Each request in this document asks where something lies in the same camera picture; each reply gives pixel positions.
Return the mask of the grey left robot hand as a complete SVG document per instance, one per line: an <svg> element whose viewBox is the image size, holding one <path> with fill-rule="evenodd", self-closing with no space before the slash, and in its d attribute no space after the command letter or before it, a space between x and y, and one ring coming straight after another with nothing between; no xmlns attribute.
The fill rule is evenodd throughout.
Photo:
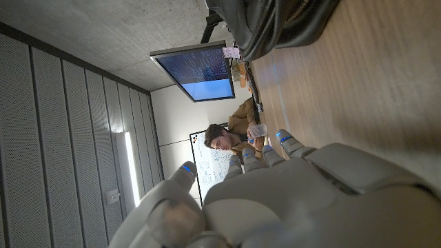
<svg viewBox="0 0 441 248"><path fill-rule="evenodd" d="M111 247L439 247L440 190L362 150L307 147L286 130L286 152L233 156L199 205L197 168L183 163L123 221Z"/></svg>

